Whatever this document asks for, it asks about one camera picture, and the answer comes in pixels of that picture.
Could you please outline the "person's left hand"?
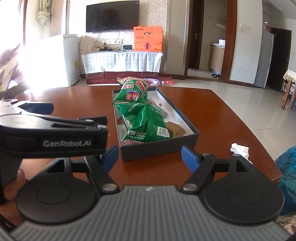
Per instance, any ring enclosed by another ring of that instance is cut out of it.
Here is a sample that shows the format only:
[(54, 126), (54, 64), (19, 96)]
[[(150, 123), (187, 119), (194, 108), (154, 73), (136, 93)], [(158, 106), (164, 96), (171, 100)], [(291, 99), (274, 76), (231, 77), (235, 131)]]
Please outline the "person's left hand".
[(25, 174), (22, 169), (19, 169), (16, 180), (4, 187), (4, 196), (7, 199), (7, 202), (1, 205), (1, 215), (15, 226), (18, 226), (23, 222), (16, 206), (15, 198), (25, 184)]

